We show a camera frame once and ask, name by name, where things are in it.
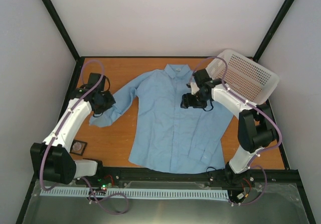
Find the light blue button shirt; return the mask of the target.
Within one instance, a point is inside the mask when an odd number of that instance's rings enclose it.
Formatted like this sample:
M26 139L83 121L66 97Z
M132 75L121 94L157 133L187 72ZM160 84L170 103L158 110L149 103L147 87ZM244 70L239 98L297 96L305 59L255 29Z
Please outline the light blue button shirt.
M138 99L136 133L129 161L151 170L198 174L208 167L223 169L221 138L233 115L218 102L206 110L181 108L191 77L187 65L167 65L136 77L114 94L115 104L91 125L116 122Z

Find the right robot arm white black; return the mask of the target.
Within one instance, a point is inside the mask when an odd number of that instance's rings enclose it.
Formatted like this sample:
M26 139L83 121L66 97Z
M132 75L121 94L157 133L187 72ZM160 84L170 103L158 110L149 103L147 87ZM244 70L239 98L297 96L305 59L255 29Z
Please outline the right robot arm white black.
M271 108L265 103L255 105L242 99L229 88L223 77L212 79L206 69L193 72L187 86L191 92L183 94L181 108L206 110L208 105L218 102L238 119L239 147L224 170L225 181L236 185L250 169L253 160L277 137Z

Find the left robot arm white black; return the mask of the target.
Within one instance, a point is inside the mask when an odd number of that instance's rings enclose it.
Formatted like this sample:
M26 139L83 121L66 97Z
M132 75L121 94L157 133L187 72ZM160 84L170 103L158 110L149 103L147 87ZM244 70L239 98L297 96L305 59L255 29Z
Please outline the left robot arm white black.
M84 120L90 114L101 115L115 104L113 95L105 88L109 83L106 76L91 73L88 82L71 94L53 131L41 143L32 144L33 170L41 181L69 184L74 179L86 177L93 185L103 182L104 172L98 168L101 161L73 160L70 151Z

